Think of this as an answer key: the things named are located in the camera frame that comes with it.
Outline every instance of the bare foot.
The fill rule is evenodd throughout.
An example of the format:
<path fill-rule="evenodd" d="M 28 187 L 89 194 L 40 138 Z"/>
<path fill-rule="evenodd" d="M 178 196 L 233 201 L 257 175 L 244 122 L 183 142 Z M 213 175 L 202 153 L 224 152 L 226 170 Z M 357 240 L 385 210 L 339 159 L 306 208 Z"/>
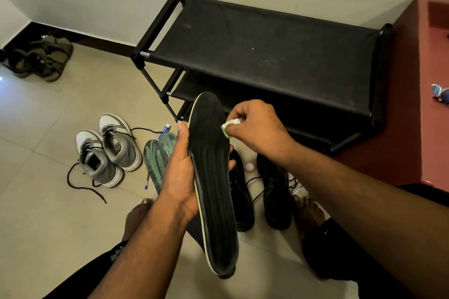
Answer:
<path fill-rule="evenodd" d="M 126 216 L 125 233 L 123 234 L 122 241 L 131 239 L 152 205 L 153 200 L 143 199 L 141 204 L 135 206 L 132 211 L 128 213 Z"/>
<path fill-rule="evenodd" d="M 320 226 L 325 221 L 324 212 L 309 198 L 304 198 L 302 203 L 297 195 L 294 195 L 293 199 L 295 200 L 293 217 L 302 242 L 312 228 Z"/>

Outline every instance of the red furniture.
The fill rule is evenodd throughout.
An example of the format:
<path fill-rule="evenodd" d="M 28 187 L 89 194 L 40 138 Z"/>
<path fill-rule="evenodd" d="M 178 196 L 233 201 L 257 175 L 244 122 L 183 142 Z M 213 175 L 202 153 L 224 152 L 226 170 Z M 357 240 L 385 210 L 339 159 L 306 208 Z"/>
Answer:
<path fill-rule="evenodd" d="M 413 0 L 394 28 L 385 130 L 336 160 L 392 185 L 449 191 L 449 107 L 431 89 L 449 87 L 449 0 Z"/>

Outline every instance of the black insole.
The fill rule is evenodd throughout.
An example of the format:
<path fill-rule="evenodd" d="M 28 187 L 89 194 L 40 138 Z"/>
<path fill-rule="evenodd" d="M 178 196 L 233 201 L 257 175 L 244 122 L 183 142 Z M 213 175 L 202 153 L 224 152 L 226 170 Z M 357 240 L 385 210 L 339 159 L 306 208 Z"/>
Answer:
<path fill-rule="evenodd" d="M 211 92 L 198 96 L 189 120 L 189 152 L 195 168 L 206 255 L 212 270 L 225 276 L 233 272 L 239 240 L 229 188 L 229 139 L 221 125 L 223 107 Z"/>

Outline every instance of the white and gray sneaker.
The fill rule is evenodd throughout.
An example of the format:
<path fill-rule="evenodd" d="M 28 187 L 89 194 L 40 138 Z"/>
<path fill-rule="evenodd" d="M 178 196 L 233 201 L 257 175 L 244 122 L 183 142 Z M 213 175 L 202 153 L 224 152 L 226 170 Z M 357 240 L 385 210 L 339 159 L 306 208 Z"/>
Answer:
<path fill-rule="evenodd" d="M 82 130 L 76 135 L 80 163 L 88 176 L 105 187 L 112 188 L 123 180 L 124 172 L 113 164 L 101 146 L 101 136 L 92 130 Z"/>
<path fill-rule="evenodd" d="M 104 114 L 99 125 L 103 148 L 109 159 L 126 171 L 138 169 L 142 165 L 142 154 L 126 122 L 116 115 Z"/>

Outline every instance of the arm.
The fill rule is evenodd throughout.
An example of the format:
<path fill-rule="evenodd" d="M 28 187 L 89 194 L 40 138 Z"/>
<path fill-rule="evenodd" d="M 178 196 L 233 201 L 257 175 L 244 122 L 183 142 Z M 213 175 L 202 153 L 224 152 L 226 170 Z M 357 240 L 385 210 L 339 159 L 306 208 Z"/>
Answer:
<path fill-rule="evenodd" d="M 187 224 L 198 212 L 188 129 L 178 137 L 162 191 L 137 232 L 89 298 L 164 298 Z"/>
<path fill-rule="evenodd" d="M 449 297 L 449 208 L 296 143 L 271 105 L 238 104 L 228 135 L 292 173 L 329 214 L 418 297 Z"/>

